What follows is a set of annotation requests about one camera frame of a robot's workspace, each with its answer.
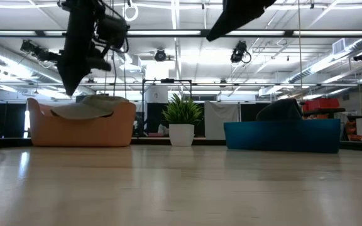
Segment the black studio light cluster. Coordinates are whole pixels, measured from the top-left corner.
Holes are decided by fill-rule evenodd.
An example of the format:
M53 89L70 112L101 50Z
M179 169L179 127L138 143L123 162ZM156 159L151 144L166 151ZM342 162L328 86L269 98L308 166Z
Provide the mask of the black studio light cluster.
M34 44L31 40L23 40L21 44L21 51L37 58L41 62L54 62L57 63L60 55L49 51L39 45Z

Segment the green artificial plant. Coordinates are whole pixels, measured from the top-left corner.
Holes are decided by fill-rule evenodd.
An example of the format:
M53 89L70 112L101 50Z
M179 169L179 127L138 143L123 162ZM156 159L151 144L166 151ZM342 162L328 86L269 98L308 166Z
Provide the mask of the green artificial plant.
M197 124L202 119L202 108L191 98L182 99L173 94L162 115L169 124Z

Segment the black round ceiling spotlight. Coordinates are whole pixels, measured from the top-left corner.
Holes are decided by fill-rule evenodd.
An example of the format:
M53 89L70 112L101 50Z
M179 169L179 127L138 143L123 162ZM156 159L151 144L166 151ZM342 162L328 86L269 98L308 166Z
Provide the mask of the black round ceiling spotlight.
M157 49L154 59L156 62L164 62L167 59L167 54L164 49Z

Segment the black overhead frame beam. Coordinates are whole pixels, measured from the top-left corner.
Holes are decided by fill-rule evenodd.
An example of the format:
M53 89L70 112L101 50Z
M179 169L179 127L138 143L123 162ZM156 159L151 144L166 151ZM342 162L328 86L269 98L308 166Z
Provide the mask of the black overhead frame beam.
M64 30L0 30L0 37L61 38ZM127 35L139 37L204 38L209 30L129 30ZM362 30L236 30L226 37L244 38L362 38Z

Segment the blue fabric bin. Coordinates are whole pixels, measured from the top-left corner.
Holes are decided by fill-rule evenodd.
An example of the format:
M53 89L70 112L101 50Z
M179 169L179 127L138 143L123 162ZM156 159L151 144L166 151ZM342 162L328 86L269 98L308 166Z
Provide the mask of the blue fabric bin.
M225 122L228 149L338 153L339 119Z

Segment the black shelf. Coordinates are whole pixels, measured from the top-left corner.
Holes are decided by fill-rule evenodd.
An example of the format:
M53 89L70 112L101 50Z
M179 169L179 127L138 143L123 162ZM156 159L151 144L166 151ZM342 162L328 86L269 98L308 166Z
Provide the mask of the black shelf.
M303 112L303 116L319 115L319 114L335 114L337 112L345 112L345 108L332 108L332 109L315 109Z

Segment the white hanging cloth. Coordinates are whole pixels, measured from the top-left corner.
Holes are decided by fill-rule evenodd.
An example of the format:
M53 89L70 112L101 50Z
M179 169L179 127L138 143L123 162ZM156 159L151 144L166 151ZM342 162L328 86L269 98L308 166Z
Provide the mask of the white hanging cloth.
M204 102L204 130L208 140L225 140L224 123L238 122L238 105Z

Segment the red plastic crate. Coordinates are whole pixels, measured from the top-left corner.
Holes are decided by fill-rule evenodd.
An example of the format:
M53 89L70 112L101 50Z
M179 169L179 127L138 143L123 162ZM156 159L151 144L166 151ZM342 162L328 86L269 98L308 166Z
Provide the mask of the red plastic crate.
M304 111L337 108L340 108L340 104L336 98L319 98L315 100L308 100L304 104Z

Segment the white plant pot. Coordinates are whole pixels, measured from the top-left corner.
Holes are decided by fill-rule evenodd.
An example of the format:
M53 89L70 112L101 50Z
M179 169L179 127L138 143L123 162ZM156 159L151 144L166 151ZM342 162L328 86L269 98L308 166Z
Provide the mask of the white plant pot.
M169 138L172 146L191 146L195 126L192 124L170 124Z

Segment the white cylinder column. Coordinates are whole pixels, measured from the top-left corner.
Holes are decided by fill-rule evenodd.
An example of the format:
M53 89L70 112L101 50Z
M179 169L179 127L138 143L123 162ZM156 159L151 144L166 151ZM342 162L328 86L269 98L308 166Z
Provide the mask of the white cylinder column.
M151 85L145 89L147 103L168 103L168 87L164 85Z

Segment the dark blue knit hat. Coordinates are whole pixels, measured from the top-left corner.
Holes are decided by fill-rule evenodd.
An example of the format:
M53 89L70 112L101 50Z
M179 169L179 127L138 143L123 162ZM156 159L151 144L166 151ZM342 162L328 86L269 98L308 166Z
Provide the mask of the dark blue knit hat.
M263 108L256 115L257 121L297 121L303 112L295 99L281 99Z

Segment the orange fabric bin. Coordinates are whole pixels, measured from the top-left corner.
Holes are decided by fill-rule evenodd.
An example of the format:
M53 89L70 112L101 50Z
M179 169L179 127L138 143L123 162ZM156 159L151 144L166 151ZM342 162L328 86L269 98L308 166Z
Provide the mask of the orange fabric bin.
M71 120L52 114L51 106L27 100L31 142L35 146L124 147L130 145L136 106L122 102L108 117Z

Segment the beige knit hat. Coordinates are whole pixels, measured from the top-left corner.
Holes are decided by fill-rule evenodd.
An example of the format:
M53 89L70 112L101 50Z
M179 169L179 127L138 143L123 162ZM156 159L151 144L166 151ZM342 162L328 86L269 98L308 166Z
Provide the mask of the beige knit hat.
M111 110L102 110L82 103L52 107L50 111L56 116L70 120L95 119L98 117L110 116L112 114Z
M80 104L99 110L113 110L114 107L122 102L129 102L124 97L107 96L107 95L87 95Z

